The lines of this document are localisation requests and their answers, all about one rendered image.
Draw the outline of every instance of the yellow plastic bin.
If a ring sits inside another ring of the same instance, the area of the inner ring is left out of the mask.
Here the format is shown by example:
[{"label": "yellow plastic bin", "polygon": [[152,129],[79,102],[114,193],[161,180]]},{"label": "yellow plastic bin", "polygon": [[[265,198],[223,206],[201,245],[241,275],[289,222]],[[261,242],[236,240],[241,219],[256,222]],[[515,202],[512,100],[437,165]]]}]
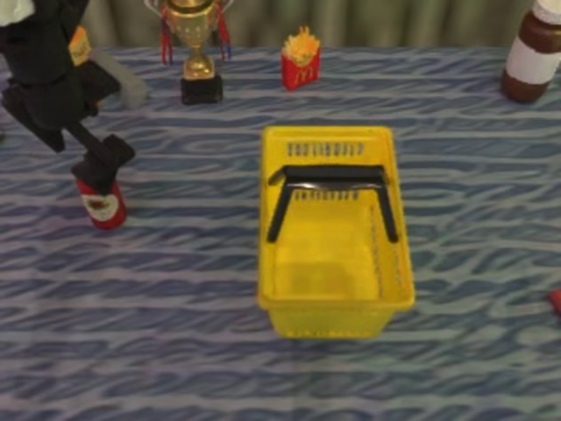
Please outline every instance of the yellow plastic bin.
[{"label": "yellow plastic bin", "polygon": [[370,338],[415,288],[391,132],[263,132],[259,305],[289,338]]}]

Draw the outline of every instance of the black handle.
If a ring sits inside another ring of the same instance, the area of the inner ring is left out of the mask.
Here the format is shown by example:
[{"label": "black handle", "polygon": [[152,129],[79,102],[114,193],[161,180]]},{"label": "black handle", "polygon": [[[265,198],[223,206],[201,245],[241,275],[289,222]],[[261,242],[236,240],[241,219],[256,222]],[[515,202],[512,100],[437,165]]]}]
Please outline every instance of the black handle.
[{"label": "black handle", "polygon": [[297,189],[375,190],[378,195],[387,239],[392,243],[397,242],[397,228],[389,194],[387,193],[386,172],[381,165],[287,165],[275,172],[268,183],[274,185],[283,178],[284,183],[266,236],[269,243],[274,243],[279,238],[290,205],[290,198]]}]

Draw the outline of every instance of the yellow m logo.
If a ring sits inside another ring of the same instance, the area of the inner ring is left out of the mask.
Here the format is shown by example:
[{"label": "yellow m logo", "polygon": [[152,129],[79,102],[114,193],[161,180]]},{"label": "yellow m logo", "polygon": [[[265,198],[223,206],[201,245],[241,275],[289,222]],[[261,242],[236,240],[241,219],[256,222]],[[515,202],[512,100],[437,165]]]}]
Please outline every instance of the yellow m logo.
[{"label": "yellow m logo", "polygon": [[307,66],[306,68],[303,68],[302,70],[298,71],[295,78],[295,84],[298,85],[300,83],[304,83],[309,79],[311,79],[313,76],[314,76],[314,67]]}]

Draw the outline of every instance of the gold trophy cup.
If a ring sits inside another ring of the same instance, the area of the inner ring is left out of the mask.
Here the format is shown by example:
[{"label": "gold trophy cup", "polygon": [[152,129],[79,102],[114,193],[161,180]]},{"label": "gold trophy cup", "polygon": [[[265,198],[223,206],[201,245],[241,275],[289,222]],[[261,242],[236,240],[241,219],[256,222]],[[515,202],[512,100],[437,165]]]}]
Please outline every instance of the gold trophy cup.
[{"label": "gold trophy cup", "polygon": [[167,25],[190,50],[181,79],[181,100],[186,105],[222,101],[222,78],[214,61],[202,50],[217,27],[218,1],[166,0]]}]

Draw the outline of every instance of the black trophy base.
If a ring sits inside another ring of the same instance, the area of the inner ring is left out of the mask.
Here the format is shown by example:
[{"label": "black trophy base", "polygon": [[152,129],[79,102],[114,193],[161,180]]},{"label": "black trophy base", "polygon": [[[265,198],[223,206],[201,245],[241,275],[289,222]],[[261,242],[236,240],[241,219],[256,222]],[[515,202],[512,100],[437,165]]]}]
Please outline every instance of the black trophy base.
[{"label": "black trophy base", "polygon": [[197,81],[181,79],[181,101],[185,105],[220,103],[222,98],[222,77],[220,75],[215,75],[212,79]]}]

